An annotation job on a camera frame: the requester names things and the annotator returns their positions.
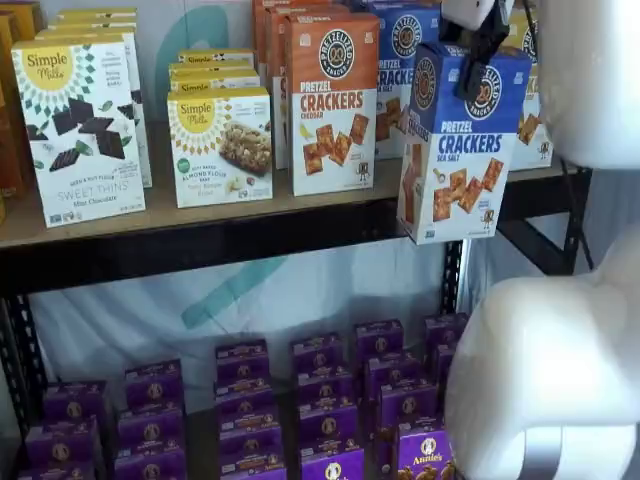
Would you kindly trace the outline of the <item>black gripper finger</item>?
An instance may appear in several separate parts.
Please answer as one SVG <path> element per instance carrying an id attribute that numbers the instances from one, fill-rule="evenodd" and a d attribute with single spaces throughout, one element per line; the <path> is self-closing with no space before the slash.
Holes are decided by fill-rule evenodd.
<path id="1" fill-rule="evenodd" d="M 456 95 L 459 98 L 475 98 L 480 92 L 481 80 L 490 60 L 509 35 L 510 2 L 494 0 L 489 16 L 478 30 L 466 30 L 456 26 L 456 40 L 467 41 L 469 53 L 462 67 Z"/>

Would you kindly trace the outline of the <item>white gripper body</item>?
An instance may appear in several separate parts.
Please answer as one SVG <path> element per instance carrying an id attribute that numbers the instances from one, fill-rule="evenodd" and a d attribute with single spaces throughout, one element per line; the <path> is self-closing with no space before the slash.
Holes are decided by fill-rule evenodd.
<path id="1" fill-rule="evenodd" d="M 493 6 L 494 0 L 442 0 L 441 14 L 466 30 L 478 30 Z"/>

